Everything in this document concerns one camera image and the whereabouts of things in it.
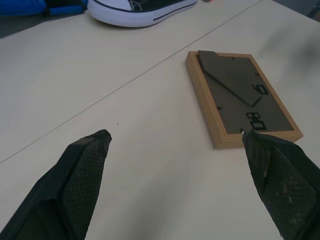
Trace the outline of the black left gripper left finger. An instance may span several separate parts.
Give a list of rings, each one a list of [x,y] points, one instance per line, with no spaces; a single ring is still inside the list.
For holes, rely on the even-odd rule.
[[[0,240],[84,240],[112,141],[101,129],[71,143],[32,187]]]

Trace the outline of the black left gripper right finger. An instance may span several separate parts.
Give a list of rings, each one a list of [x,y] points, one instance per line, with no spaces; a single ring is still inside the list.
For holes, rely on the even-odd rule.
[[[241,131],[257,193],[283,240],[320,240],[320,168],[295,143]]]

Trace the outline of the wooden framed grey clock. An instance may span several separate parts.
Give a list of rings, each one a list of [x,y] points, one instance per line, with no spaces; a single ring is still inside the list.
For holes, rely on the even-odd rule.
[[[198,50],[185,62],[215,148],[242,148],[241,130],[303,137],[252,55]]]

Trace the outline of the blue fabric bag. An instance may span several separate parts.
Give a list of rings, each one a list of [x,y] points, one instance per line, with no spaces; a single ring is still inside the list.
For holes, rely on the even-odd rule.
[[[81,14],[88,0],[0,0],[0,16]]]

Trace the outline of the black and white sneaker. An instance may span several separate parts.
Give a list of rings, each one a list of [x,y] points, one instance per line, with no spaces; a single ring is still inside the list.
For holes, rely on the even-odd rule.
[[[114,26],[142,28],[193,8],[198,0],[88,0],[94,19]]]

